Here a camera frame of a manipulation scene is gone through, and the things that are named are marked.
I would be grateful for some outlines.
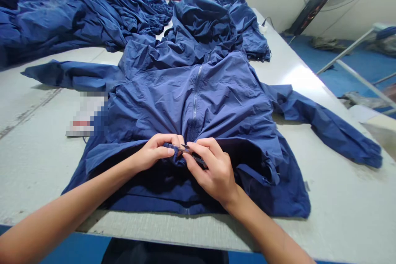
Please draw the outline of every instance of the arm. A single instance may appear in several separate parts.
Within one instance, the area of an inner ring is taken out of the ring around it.
[[[40,208],[0,236],[4,264],[38,263],[72,233],[108,197],[140,171],[174,155],[162,146],[184,143],[176,134],[157,134],[138,152],[104,173]]]
[[[183,157],[197,182],[252,234],[268,263],[315,263],[314,260],[267,216],[235,183],[231,160],[213,138],[187,145],[208,166],[202,170],[187,153]]]

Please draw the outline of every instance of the jacket sleeve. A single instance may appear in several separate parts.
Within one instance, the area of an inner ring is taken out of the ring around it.
[[[315,134],[330,148],[354,162],[375,168],[382,165],[381,148],[330,110],[293,91],[291,85],[262,83],[274,112],[286,120],[312,125]]]
[[[46,85],[82,92],[108,91],[117,81],[124,78],[122,71],[114,65],[55,60],[28,67],[21,74]]]

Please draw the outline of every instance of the forearm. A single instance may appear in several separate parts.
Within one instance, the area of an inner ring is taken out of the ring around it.
[[[0,258],[39,262],[136,173],[124,160],[29,215],[0,237]]]
[[[269,264],[314,263],[313,259],[238,186],[238,199],[226,210],[252,234]]]

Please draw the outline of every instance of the finger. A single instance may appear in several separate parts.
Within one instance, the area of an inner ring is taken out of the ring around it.
[[[224,156],[223,150],[213,137],[198,139],[197,143],[199,145],[208,147],[213,155],[218,159]]]
[[[170,142],[174,146],[180,147],[179,138],[176,134],[155,134],[152,139],[157,146],[163,146],[165,142]]]
[[[200,185],[203,185],[207,182],[208,176],[206,175],[206,173],[201,169],[201,167],[199,167],[199,165],[197,164],[197,162],[194,160],[194,158],[188,154],[188,153],[184,153],[183,154],[183,158],[186,160],[187,162],[187,168],[189,169],[189,171],[191,172],[191,174],[194,176],[194,178],[197,180],[197,182]]]
[[[205,161],[206,165],[209,167],[212,166],[213,164],[216,164],[218,160],[216,157],[213,155],[213,153],[205,146],[199,145],[194,142],[187,142],[187,145],[190,147],[190,149],[194,152],[196,152],[201,158]]]
[[[182,135],[177,135],[177,138],[179,139],[179,143],[180,143],[180,147],[182,146],[182,144],[184,144],[184,138]]]
[[[153,157],[155,160],[172,157],[174,155],[174,149],[166,148],[164,146],[157,147],[153,150]]]

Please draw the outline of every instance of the blue floor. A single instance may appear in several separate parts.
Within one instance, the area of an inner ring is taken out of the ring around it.
[[[297,36],[290,46],[308,67],[316,73],[338,54],[312,48],[309,44],[311,39],[312,37],[310,36]],[[341,41],[341,43],[348,46],[352,41]],[[342,60],[371,83],[396,71],[395,58],[372,51],[366,51],[366,46],[366,44],[362,43],[353,50],[351,55],[343,57]],[[319,78],[337,97],[341,97],[346,92],[358,91],[362,96],[377,98],[377,95],[373,91],[368,89],[363,83],[359,82],[340,66],[335,65],[333,69],[329,69],[320,74]],[[378,84],[377,88],[383,90],[394,83],[396,83],[396,77]]]
[[[9,227],[0,225],[0,235]],[[41,264],[100,264],[111,237],[71,234],[60,246],[49,254]],[[230,264],[266,264],[264,257],[258,253],[228,252]],[[335,264],[317,262],[318,264]]]

